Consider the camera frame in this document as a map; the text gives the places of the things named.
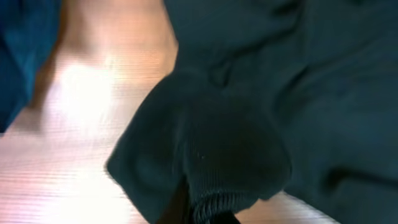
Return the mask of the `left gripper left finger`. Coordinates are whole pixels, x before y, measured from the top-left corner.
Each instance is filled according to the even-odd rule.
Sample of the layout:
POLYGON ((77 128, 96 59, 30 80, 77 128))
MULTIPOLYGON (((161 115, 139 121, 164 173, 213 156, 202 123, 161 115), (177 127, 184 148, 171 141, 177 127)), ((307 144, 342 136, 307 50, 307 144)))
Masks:
POLYGON ((185 177, 178 184, 156 224, 191 224, 189 185, 185 177))

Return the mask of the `black t-shirt with logo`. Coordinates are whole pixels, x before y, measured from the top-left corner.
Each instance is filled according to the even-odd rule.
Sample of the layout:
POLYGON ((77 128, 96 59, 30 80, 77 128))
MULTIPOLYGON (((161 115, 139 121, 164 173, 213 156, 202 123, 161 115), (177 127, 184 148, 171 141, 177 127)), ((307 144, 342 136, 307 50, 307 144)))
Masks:
POLYGON ((183 177, 191 223, 287 192, 397 222, 397 1, 171 0, 171 74, 107 162, 150 223, 183 177))

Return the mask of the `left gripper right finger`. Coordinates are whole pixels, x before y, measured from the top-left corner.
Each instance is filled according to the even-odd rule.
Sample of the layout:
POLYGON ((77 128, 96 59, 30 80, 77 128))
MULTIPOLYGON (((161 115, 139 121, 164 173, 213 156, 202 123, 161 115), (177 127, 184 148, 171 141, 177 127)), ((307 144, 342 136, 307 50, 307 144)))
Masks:
POLYGON ((224 212, 215 215, 211 219, 211 224, 240 224, 233 212, 224 212))

